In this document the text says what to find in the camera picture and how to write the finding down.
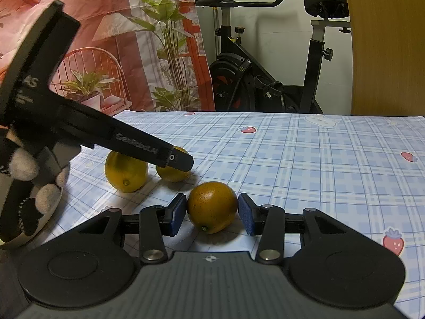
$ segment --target metal pin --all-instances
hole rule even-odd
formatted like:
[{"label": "metal pin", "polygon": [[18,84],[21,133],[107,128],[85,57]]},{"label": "metal pin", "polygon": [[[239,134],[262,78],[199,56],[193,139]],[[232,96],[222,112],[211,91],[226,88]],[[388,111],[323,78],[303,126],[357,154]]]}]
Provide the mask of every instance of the metal pin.
[{"label": "metal pin", "polygon": [[143,258],[146,260],[159,260],[164,256],[164,253],[159,249],[149,249],[143,252]]},{"label": "metal pin", "polygon": [[263,260],[276,260],[280,255],[281,254],[274,249],[265,249],[260,252],[260,257]]}]

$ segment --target potted plant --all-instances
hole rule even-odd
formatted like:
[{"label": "potted plant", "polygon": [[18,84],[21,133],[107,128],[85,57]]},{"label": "potted plant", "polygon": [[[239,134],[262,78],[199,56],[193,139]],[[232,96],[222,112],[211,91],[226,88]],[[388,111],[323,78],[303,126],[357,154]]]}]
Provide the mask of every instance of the potted plant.
[{"label": "potted plant", "polygon": [[103,90],[109,88],[111,83],[119,81],[116,78],[109,78],[108,74],[79,73],[75,70],[71,72],[75,80],[61,83],[62,90],[66,92],[64,97],[99,111],[105,100]]},{"label": "potted plant", "polygon": [[159,40],[160,48],[156,55],[160,61],[161,71],[171,86],[171,90],[156,87],[152,92],[156,99],[155,109],[159,111],[190,111],[196,108],[199,98],[193,95],[190,86],[190,69],[181,57],[181,50],[186,44],[186,38],[194,36],[186,32],[182,20],[195,20],[193,13],[180,13],[180,3],[183,0],[139,0],[143,4],[141,10],[153,22],[138,17],[126,17],[132,23],[145,29],[138,31],[152,32]]}]

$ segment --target wicker chair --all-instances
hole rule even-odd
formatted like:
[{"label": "wicker chair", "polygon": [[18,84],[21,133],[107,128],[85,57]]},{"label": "wicker chair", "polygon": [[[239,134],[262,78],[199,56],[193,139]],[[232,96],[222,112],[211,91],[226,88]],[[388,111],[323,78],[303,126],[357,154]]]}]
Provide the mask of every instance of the wicker chair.
[{"label": "wicker chair", "polygon": [[63,90],[63,83],[68,80],[75,80],[71,70],[79,73],[108,74],[109,78],[118,79],[117,82],[111,83],[109,88],[103,89],[105,99],[115,96],[117,98],[114,100],[115,103],[111,106],[103,106],[100,110],[109,116],[113,116],[130,109],[131,98],[124,73],[117,59],[111,53],[101,48],[87,47],[66,54],[52,78],[50,90],[64,96],[66,92]]}]

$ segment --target knob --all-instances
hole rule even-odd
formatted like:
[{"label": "knob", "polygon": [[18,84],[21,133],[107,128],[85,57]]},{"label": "knob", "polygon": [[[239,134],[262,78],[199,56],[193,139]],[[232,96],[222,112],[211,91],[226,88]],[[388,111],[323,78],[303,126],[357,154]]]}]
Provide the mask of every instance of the knob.
[{"label": "knob", "polygon": [[332,57],[334,56],[334,51],[332,49],[327,48],[323,51],[323,55],[326,60],[331,61]]},{"label": "knob", "polygon": [[245,27],[242,27],[242,26],[235,27],[235,32],[238,34],[244,33],[244,31],[245,31]]}]

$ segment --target plant pot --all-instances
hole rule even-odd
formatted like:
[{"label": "plant pot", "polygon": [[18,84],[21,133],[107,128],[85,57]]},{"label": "plant pot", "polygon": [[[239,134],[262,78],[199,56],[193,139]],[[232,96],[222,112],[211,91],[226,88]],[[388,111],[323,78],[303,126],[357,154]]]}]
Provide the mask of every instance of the plant pot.
[{"label": "plant pot", "polygon": [[100,95],[95,95],[94,97],[81,102],[81,104],[100,111]]}]

